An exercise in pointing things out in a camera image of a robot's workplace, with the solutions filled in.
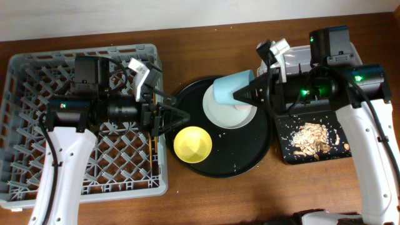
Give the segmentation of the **light blue plastic cup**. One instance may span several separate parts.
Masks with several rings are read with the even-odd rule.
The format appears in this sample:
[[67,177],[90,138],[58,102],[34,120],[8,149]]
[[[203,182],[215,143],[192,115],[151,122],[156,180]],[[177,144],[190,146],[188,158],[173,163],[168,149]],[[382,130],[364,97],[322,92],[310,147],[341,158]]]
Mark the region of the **light blue plastic cup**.
[[253,71],[247,70],[216,79],[212,85],[215,101],[225,105],[247,105],[245,102],[235,100],[233,93],[249,85],[254,78]]

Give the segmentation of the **pink plastic cup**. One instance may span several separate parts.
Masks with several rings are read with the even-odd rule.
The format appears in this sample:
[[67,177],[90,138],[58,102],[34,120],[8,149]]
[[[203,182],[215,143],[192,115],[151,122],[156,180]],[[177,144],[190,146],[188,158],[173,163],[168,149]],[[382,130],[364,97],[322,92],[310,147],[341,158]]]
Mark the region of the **pink plastic cup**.
[[253,107],[251,105],[235,105],[238,111],[250,111]]

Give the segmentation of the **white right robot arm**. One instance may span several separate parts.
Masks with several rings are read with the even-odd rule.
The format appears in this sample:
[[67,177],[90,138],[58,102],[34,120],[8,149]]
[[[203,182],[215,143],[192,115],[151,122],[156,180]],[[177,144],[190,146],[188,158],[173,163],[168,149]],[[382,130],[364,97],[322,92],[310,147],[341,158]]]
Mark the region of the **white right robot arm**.
[[389,81],[382,66],[364,65],[347,26],[309,35],[307,70],[285,40],[256,48],[266,70],[234,92],[237,101],[265,110],[273,119],[293,120],[327,113],[344,131],[362,196],[361,214],[310,209],[293,214],[293,224],[398,224],[399,147],[393,129]]

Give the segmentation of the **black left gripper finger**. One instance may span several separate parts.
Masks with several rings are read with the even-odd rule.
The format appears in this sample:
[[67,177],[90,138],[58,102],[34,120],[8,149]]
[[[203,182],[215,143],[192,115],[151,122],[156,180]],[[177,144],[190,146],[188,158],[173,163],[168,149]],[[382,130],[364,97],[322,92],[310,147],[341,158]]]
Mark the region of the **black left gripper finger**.
[[176,104],[176,98],[166,92],[160,91],[158,89],[156,89],[155,87],[148,87],[148,89],[155,95],[157,96],[161,96],[163,99],[165,99],[167,101],[167,103],[170,106],[173,106]]
[[168,111],[161,114],[161,122],[159,125],[159,135],[168,133],[173,129],[187,123],[190,120],[190,114],[188,112],[176,112]]

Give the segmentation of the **food scraps pile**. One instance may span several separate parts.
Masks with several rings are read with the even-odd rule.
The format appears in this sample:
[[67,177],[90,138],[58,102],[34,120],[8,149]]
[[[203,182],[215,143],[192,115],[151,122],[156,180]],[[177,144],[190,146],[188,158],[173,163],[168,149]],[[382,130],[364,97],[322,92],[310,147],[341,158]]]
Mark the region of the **food scraps pile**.
[[323,157],[337,159],[351,156],[351,150],[345,136],[331,125],[306,122],[299,127],[289,142],[294,148],[291,154],[299,157],[311,157],[320,161]]

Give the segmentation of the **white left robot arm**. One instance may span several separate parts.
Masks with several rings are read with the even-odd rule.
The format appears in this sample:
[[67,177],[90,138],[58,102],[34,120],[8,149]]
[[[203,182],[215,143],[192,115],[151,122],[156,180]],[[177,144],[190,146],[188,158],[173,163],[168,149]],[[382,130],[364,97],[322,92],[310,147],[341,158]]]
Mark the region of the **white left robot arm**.
[[163,75],[151,62],[128,66],[101,56],[78,56],[68,96],[50,98],[38,123],[46,141],[44,166],[30,224],[76,224],[84,174],[103,123],[135,123],[150,147],[189,121],[175,97],[156,86]]

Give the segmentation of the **yellow bowl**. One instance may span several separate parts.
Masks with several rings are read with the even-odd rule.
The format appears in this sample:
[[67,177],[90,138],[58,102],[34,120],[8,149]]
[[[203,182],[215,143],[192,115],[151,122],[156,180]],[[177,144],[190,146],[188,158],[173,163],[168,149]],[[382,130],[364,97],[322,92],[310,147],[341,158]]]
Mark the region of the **yellow bowl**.
[[211,153],[213,141],[203,128],[189,126],[180,130],[173,141],[176,156],[185,163],[196,164],[204,161]]

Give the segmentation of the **wooden chopstick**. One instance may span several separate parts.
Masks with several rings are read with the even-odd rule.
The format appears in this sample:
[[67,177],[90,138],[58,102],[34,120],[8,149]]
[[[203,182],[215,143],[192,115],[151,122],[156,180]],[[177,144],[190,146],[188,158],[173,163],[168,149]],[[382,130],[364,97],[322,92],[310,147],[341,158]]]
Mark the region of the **wooden chopstick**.
[[[157,102],[156,102],[156,94],[155,93],[153,93],[152,100],[153,100],[154,106],[156,106]],[[157,136],[153,137],[153,142],[154,142],[154,152],[155,152],[155,154],[157,154],[158,153],[158,137]]]
[[153,171],[153,139],[150,133],[147,133],[147,141],[149,146],[149,164],[150,164],[150,172]]

